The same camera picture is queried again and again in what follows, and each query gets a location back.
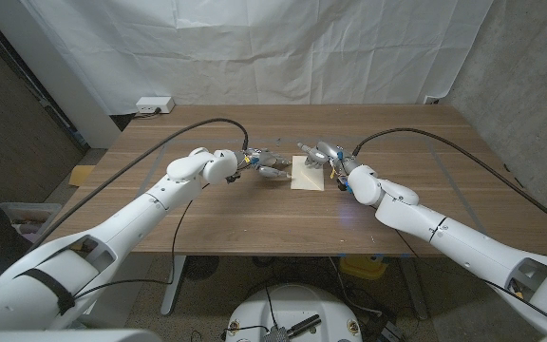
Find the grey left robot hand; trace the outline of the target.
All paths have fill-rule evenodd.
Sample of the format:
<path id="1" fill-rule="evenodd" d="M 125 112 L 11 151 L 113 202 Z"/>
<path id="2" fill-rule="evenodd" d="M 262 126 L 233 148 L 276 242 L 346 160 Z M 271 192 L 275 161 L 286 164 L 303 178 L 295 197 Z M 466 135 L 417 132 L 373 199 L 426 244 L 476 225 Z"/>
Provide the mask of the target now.
<path id="1" fill-rule="evenodd" d="M 264 178 L 290 179 L 292 174 L 285 168 L 292 163 L 281 155 L 265 148 L 247 148 L 236 152 L 237 170 L 235 176 L 239 177 L 245 170 L 255 170 Z"/>

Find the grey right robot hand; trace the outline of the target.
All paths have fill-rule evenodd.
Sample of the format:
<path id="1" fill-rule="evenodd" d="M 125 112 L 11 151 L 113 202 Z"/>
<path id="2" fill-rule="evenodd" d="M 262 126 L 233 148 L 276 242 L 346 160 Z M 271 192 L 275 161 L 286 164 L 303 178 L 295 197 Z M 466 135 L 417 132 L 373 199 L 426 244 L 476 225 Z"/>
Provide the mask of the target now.
<path id="1" fill-rule="evenodd" d="M 307 155 L 305 164 L 311 168 L 321 168 L 328 163 L 334 173 L 346 177 L 361 165 L 353 156 L 345 153 L 338 145 L 328 142 L 318 142 L 315 147 L 309 147 L 299 142 L 297 146 Z"/>

